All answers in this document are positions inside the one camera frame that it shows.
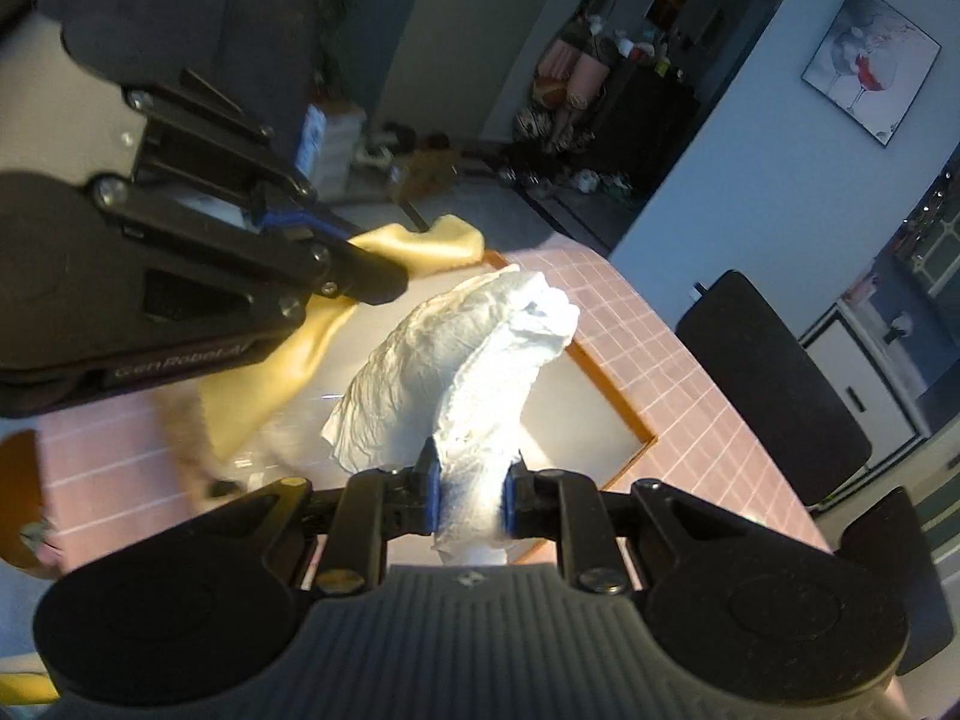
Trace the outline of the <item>person's left hand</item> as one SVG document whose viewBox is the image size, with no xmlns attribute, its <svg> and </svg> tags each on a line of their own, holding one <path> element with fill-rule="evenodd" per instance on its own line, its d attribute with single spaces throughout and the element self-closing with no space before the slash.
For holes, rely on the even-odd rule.
<svg viewBox="0 0 960 720">
<path fill-rule="evenodd" d="M 18 431 L 2 440 L 0 483 L 2 561 L 29 577 L 59 577 L 60 557 L 46 517 L 36 431 Z"/>
</svg>

